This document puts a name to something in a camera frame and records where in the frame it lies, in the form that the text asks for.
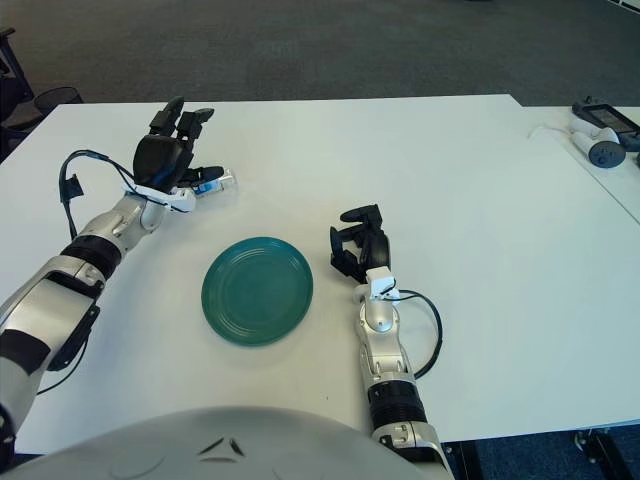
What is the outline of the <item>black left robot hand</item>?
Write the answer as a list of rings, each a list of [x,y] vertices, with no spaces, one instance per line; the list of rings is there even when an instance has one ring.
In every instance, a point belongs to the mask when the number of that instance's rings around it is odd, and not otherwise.
[[[191,168],[194,144],[213,108],[183,112],[184,98],[171,99],[149,124],[149,133],[137,145],[133,177],[137,185],[162,193],[174,188],[201,190],[225,175],[221,166]]]

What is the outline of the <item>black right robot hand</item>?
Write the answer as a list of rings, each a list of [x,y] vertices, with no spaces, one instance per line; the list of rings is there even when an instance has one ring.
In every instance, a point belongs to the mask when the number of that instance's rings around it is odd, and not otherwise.
[[[335,269],[359,284],[365,284],[369,269],[391,268],[389,239],[382,229],[383,220],[377,204],[348,210],[340,220],[352,223],[352,226],[342,230],[330,227],[330,263]]]

